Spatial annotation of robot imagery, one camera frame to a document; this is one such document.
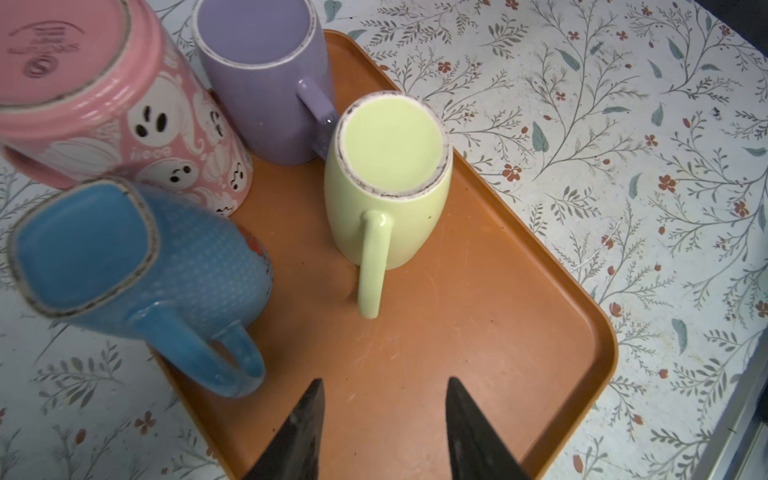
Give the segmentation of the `blue textured mug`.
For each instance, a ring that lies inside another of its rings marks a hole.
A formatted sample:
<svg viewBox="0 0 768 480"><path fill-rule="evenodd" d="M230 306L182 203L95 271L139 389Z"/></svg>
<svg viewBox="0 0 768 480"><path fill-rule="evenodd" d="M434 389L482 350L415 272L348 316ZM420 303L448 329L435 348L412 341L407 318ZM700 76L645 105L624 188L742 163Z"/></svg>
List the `blue textured mug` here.
<svg viewBox="0 0 768 480"><path fill-rule="evenodd" d="M23 215L7 257L20 294L47 319L143 340L223 397L246 396L265 379L247 329L268 303L273 264L226 217L104 177Z"/></svg>

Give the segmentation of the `orange plastic tray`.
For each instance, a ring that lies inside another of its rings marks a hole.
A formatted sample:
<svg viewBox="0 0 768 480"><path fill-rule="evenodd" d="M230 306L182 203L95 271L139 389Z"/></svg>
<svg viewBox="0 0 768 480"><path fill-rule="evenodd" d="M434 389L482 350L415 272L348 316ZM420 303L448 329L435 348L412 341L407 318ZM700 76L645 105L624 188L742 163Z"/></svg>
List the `orange plastic tray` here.
<svg viewBox="0 0 768 480"><path fill-rule="evenodd" d="M217 396L163 371L226 475L257 461L314 379L325 393L323 479L446 479L445 399L458 378L506 447L541 478L618 362L601 308L462 158L428 241L387 273L361 317L358 270L336 248L324 164L255 159L233 220L275 269L249 332L266 364L253 394Z"/></svg>

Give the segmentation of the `pink ghost pattern mug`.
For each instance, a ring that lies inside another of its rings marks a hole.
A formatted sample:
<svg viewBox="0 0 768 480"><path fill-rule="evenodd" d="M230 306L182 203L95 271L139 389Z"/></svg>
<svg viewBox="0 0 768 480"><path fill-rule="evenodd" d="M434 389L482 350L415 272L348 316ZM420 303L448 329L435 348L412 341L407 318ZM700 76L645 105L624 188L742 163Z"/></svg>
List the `pink ghost pattern mug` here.
<svg viewBox="0 0 768 480"><path fill-rule="evenodd" d="M53 188L112 175L222 216L252 185L236 131L144 1L2 3L1 154Z"/></svg>

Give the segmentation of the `purple mug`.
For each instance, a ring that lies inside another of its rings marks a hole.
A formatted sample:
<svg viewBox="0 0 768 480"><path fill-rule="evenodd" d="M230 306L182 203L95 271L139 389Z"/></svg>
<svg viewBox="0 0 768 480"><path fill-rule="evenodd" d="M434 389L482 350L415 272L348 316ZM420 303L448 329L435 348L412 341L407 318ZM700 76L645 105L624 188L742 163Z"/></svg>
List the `purple mug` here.
<svg viewBox="0 0 768 480"><path fill-rule="evenodd" d="M325 159L339 115L312 3L203 0L191 20L203 69L247 147L278 165Z"/></svg>

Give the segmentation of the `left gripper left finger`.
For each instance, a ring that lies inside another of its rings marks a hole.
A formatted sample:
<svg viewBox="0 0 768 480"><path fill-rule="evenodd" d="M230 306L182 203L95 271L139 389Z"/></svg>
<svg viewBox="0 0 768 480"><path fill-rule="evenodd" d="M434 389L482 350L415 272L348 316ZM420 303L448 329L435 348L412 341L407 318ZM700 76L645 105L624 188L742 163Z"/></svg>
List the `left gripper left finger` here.
<svg viewBox="0 0 768 480"><path fill-rule="evenodd" d="M242 479L317 479L324 412L324 384L316 378Z"/></svg>

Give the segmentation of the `light green mug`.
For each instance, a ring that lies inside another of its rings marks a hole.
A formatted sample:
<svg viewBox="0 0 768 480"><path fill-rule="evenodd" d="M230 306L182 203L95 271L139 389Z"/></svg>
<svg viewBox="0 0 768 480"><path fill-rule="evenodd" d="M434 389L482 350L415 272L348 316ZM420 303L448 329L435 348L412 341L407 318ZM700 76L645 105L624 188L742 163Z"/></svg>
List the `light green mug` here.
<svg viewBox="0 0 768 480"><path fill-rule="evenodd" d="M357 306L378 316L387 271L410 261L443 212L453 149L420 100L397 91L365 95L333 133L324 197L333 240L359 268Z"/></svg>

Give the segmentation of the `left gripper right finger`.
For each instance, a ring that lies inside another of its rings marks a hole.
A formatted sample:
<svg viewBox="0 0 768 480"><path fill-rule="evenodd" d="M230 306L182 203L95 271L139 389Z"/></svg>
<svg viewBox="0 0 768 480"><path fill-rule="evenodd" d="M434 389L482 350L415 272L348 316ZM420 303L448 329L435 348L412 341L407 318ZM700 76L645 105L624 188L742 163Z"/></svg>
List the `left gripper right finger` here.
<svg viewBox="0 0 768 480"><path fill-rule="evenodd" d="M457 377L448 380L445 408L453 479L530 479Z"/></svg>

